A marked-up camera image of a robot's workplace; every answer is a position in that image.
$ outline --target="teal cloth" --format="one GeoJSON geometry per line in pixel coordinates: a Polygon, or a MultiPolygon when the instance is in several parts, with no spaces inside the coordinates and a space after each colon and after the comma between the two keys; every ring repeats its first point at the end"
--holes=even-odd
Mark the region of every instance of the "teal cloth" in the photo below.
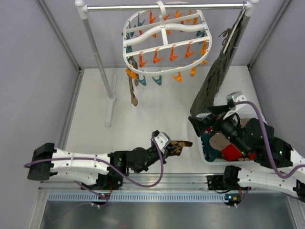
{"type": "Polygon", "coordinates": [[[220,153],[219,150],[211,147],[210,138],[211,136],[207,133],[204,133],[201,136],[201,140],[203,143],[203,153],[205,155],[205,160],[208,162],[214,161],[217,158],[218,154],[220,153]]]}

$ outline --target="ventilation grate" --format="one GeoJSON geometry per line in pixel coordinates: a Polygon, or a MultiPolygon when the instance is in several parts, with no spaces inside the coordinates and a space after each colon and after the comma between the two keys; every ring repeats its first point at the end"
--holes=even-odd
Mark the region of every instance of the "ventilation grate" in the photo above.
{"type": "MultiPolygon", "coordinates": [[[[103,201],[86,192],[51,192],[49,201],[103,201]]],[[[112,193],[111,202],[227,202],[225,194],[217,193],[112,193]]]]}

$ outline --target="orange clothespin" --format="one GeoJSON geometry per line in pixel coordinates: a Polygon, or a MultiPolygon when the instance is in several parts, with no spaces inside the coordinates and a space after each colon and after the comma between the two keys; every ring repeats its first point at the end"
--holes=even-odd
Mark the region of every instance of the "orange clothespin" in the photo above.
{"type": "Polygon", "coordinates": [[[141,35],[143,34],[142,30],[139,30],[139,33],[140,33],[139,36],[141,36],[141,35]]]}
{"type": "Polygon", "coordinates": [[[142,53],[143,52],[140,52],[139,53],[139,61],[140,61],[140,68],[142,68],[148,61],[144,61],[142,60],[142,53]]]}
{"type": "Polygon", "coordinates": [[[132,70],[130,70],[129,68],[126,68],[126,73],[127,75],[129,75],[131,78],[133,78],[134,80],[137,79],[137,74],[134,73],[132,70]]]}
{"type": "Polygon", "coordinates": [[[182,77],[181,77],[181,72],[178,72],[178,76],[174,76],[174,75],[172,75],[172,77],[176,80],[176,81],[178,81],[178,82],[182,82],[182,77]]]}
{"type": "MultiPolygon", "coordinates": [[[[189,15],[191,15],[191,14],[192,14],[192,11],[190,10],[190,11],[189,11],[189,15]]],[[[189,23],[191,20],[192,20],[192,19],[187,19],[186,22],[189,23]]]]}
{"type": "Polygon", "coordinates": [[[194,77],[195,74],[196,74],[196,66],[193,67],[193,68],[191,69],[191,71],[190,71],[190,76],[191,76],[191,77],[194,77]]]}
{"type": "Polygon", "coordinates": [[[208,61],[202,61],[202,62],[200,63],[200,65],[204,65],[204,64],[206,64],[206,63],[208,63],[208,61]]]}
{"type": "Polygon", "coordinates": [[[192,56],[195,53],[195,51],[194,52],[190,52],[191,43],[192,42],[189,42],[189,44],[187,45],[187,49],[186,49],[186,53],[185,53],[185,57],[186,58],[189,58],[190,56],[192,56]]]}
{"type": "Polygon", "coordinates": [[[197,18],[194,18],[193,25],[197,25],[197,24],[198,24],[197,18]]]}
{"type": "Polygon", "coordinates": [[[167,14],[163,19],[164,21],[166,21],[168,19],[168,17],[170,16],[171,13],[167,14]]]}
{"type": "Polygon", "coordinates": [[[172,46],[172,50],[171,50],[171,57],[170,57],[170,61],[173,61],[174,59],[176,59],[178,56],[179,56],[179,54],[178,55],[174,55],[174,47],[175,47],[176,45],[173,45],[172,46]]]}
{"type": "Polygon", "coordinates": [[[149,11],[149,23],[152,24],[156,20],[157,16],[153,18],[153,12],[149,11]]]}
{"type": "Polygon", "coordinates": [[[179,10],[176,10],[175,18],[179,18],[182,15],[182,13],[179,13],[179,10]]]}
{"type": "MultiPolygon", "coordinates": [[[[181,23],[181,25],[184,25],[184,21],[181,21],[180,23],[181,23]]],[[[182,31],[182,30],[180,30],[180,32],[183,32],[183,31],[182,31]]]]}
{"type": "Polygon", "coordinates": [[[201,55],[204,55],[208,51],[206,49],[206,46],[207,46],[207,41],[204,41],[203,44],[202,44],[202,47],[201,47],[201,51],[200,51],[201,55]]]}
{"type": "Polygon", "coordinates": [[[154,51],[153,63],[158,63],[160,60],[163,59],[163,57],[161,57],[161,58],[158,58],[158,57],[157,57],[157,55],[158,55],[158,50],[159,50],[159,48],[156,48],[156,50],[154,51]]]}

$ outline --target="metal rod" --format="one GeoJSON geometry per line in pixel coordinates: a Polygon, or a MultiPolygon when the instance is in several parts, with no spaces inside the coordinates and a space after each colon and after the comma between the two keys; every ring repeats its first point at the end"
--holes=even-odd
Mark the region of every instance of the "metal rod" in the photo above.
{"type": "Polygon", "coordinates": [[[258,55],[261,53],[262,48],[264,47],[264,45],[266,44],[267,40],[269,39],[270,35],[273,33],[274,29],[276,28],[276,26],[278,25],[280,19],[282,18],[283,14],[285,13],[286,9],[288,8],[289,4],[291,3],[292,0],[285,0],[280,8],[280,10],[278,11],[276,17],[274,18],[270,28],[267,30],[267,32],[265,33],[265,35],[263,36],[263,40],[260,42],[260,46],[258,47],[258,49],[256,50],[252,60],[250,61],[250,63],[248,64],[248,68],[251,69],[258,57],[258,55]]]}
{"type": "Polygon", "coordinates": [[[89,20],[88,20],[88,18],[86,18],[86,19],[82,19],[82,21],[84,23],[84,26],[85,26],[85,29],[86,29],[86,32],[87,32],[87,35],[88,35],[88,38],[89,38],[89,41],[90,41],[90,44],[91,44],[91,47],[92,47],[92,50],[93,50],[93,53],[94,53],[94,57],[95,57],[96,63],[98,65],[98,67],[99,67],[100,74],[101,74],[101,77],[103,79],[106,91],[107,91],[108,99],[113,99],[114,95],[113,95],[112,90],[111,90],[111,88],[109,86],[109,83],[108,83],[108,80],[107,80],[107,76],[106,76],[106,73],[105,73],[102,61],[101,61],[101,57],[100,57],[99,51],[97,50],[97,47],[96,47],[96,44],[95,44],[95,40],[94,40],[92,31],[91,31],[91,27],[90,27],[90,24],[89,24],[89,20]]]}
{"type": "MultiPolygon", "coordinates": [[[[165,4],[167,10],[227,10],[242,9],[244,3],[231,4],[165,4]]],[[[85,6],[90,11],[132,11],[132,10],[159,10],[159,5],[135,5],[135,6],[85,6]]]]}
{"type": "Polygon", "coordinates": [[[70,49],[66,39],[64,38],[61,30],[59,29],[59,26],[57,25],[53,15],[51,14],[48,6],[44,2],[44,0],[37,0],[37,2],[40,5],[40,7],[41,7],[42,11],[44,12],[44,14],[46,15],[49,23],[51,24],[51,27],[53,28],[55,34],[57,35],[60,43],[62,44],[63,48],[65,49],[67,55],[69,56],[71,62],[74,65],[75,69],[77,71],[80,71],[80,67],[79,67],[79,65],[78,65],[78,63],[77,63],[77,61],[76,61],[76,59],[75,59],[75,57],[74,57],[74,55],[73,55],[73,53],[71,51],[71,49],[70,49]]]}

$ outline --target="grey wall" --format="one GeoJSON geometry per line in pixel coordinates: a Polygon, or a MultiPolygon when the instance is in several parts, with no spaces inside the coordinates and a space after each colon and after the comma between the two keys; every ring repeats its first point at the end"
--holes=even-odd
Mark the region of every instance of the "grey wall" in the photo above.
{"type": "Polygon", "coordinates": [[[305,1],[293,0],[255,62],[252,75],[275,133],[305,156],[305,1]]]}
{"type": "MultiPolygon", "coordinates": [[[[96,66],[94,56],[84,26],[74,6],[74,0],[45,0],[59,24],[63,35],[67,39],[72,52],[74,53],[80,66],[96,66]]],[[[154,4],[156,0],[84,0],[88,5],[131,5],[131,4],[154,4]]],[[[244,0],[189,0],[189,3],[236,3],[244,0]]],[[[247,65],[255,50],[257,49],[263,34],[268,29],[270,23],[275,17],[278,9],[284,0],[261,0],[254,11],[249,22],[247,31],[241,41],[240,48],[236,53],[233,65],[247,65]]],[[[117,12],[91,12],[89,20],[92,25],[93,35],[96,38],[101,58],[106,67],[125,66],[122,58],[122,36],[121,32],[127,19],[132,16],[134,11],[117,12]]],[[[218,37],[224,30],[231,27],[238,16],[239,10],[203,10],[203,14],[208,23],[213,37],[213,46],[208,56],[209,61],[214,61],[221,49],[223,37],[218,37]]],[[[185,36],[186,33],[177,31],[174,36],[185,36]]],[[[157,40],[149,38],[147,45],[156,46],[157,40]]],[[[185,61],[184,55],[180,55],[174,62],[164,61],[163,65],[174,64],[182,65],[185,61]]]]}
{"type": "Polygon", "coordinates": [[[38,182],[23,164],[59,140],[76,71],[36,1],[0,7],[0,227],[25,229],[38,182]]]}

